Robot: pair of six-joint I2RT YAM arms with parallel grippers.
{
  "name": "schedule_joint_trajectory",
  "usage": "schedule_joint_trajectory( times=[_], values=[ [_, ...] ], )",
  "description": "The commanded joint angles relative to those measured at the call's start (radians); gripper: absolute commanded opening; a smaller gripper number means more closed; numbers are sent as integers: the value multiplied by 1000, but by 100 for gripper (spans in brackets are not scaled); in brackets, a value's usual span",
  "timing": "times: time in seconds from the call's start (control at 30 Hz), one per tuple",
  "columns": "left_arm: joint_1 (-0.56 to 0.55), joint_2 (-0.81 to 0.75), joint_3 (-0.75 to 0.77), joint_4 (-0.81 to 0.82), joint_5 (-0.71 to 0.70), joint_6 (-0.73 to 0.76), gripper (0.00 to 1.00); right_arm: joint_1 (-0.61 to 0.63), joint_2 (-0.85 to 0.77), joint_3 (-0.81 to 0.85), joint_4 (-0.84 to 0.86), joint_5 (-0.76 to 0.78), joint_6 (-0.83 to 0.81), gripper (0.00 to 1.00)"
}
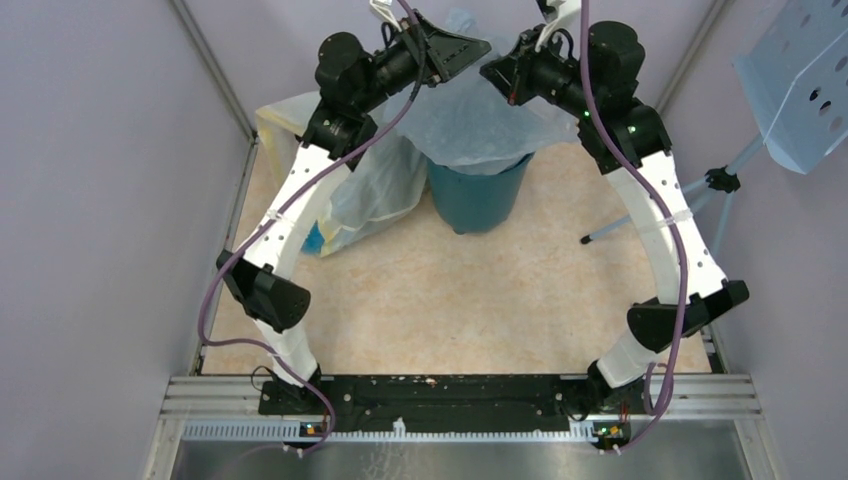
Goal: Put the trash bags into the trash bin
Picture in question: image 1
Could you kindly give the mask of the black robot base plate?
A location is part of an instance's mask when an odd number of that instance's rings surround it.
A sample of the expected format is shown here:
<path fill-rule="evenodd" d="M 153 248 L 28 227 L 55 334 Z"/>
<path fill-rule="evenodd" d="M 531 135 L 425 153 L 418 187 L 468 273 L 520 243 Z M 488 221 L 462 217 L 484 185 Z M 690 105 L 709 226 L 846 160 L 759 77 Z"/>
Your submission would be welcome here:
<path fill-rule="evenodd" d="M 258 412 L 334 417 L 339 433 L 387 431 L 397 420 L 411 433 L 524 433 L 644 411 L 643 381 L 612 389 L 597 374 L 336 375 L 315 385 L 312 393 L 268 380 Z"/>

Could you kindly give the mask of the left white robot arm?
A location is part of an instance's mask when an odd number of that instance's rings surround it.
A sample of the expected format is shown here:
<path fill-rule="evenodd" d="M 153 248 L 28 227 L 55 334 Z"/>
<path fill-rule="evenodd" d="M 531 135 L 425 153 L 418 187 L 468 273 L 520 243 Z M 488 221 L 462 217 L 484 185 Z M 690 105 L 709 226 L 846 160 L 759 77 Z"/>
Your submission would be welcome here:
<path fill-rule="evenodd" d="M 327 37 L 318 50 L 319 102 L 295 151 L 293 169 L 255 232 L 218 257 L 218 276 L 263 336 L 260 347 L 285 383 L 283 401 L 297 413 L 319 404 L 319 364 L 302 319 L 311 294 L 292 282 L 300 249 L 331 195 L 362 155 L 395 125 L 377 126 L 371 112 L 407 87 L 436 87 L 482 59 L 489 42 L 443 30 L 412 10 L 386 15 L 394 33 L 367 52 L 352 33 Z"/>

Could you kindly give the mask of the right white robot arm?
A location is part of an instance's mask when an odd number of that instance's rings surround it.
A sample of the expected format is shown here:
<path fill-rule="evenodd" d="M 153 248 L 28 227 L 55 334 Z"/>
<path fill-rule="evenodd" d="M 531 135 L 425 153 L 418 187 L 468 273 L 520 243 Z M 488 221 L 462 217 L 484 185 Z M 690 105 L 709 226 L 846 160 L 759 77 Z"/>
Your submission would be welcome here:
<path fill-rule="evenodd" d="M 625 333 L 588 369 L 589 404 L 612 412 L 651 363 L 750 292 L 712 257 L 679 186 L 663 121 L 635 95 L 645 58 L 636 32 L 616 21 L 596 23 L 587 53 L 574 58 L 562 56 L 559 43 L 540 45 L 543 31 L 538 25 L 522 32 L 480 73 L 510 105 L 541 98 L 577 118 L 580 144 L 623 201 L 645 249 L 656 295 L 630 307 Z"/>

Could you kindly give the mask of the thin blue plastic trash bag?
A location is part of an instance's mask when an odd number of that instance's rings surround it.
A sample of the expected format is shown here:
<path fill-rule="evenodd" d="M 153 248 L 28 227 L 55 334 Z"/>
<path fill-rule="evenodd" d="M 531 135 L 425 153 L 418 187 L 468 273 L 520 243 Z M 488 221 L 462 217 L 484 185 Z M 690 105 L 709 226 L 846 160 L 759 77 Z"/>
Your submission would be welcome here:
<path fill-rule="evenodd" d="M 482 29 L 475 14 L 462 8 L 451 9 L 442 27 L 483 39 L 492 51 L 449 82 L 422 88 L 389 139 L 401 141 L 437 165 L 471 175 L 494 175 L 527 154 L 578 141 L 573 116 L 540 98 L 510 106 L 480 75 L 483 64 L 512 48 L 514 43 L 506 36 Z"/>

